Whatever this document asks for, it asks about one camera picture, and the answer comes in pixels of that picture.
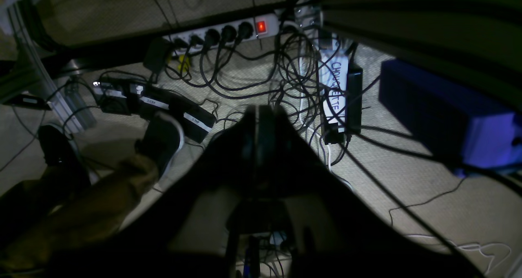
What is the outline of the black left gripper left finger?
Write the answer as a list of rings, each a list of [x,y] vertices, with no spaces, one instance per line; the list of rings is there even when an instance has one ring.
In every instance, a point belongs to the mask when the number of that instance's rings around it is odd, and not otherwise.
[[[258,107],[249,106],[194,166],[121,233],[60,250],[47,278],[233,278],[237,233],[221,252],[230,215],[249,191]]]

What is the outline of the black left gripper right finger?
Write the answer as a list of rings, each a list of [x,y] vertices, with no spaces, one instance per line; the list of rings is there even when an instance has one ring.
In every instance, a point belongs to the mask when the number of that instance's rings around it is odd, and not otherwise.
[[[295,254],[291,278],[480,278],[459,254],[402,236],[333,176],[281,108],[259,107],[258,163],[285,204]]]

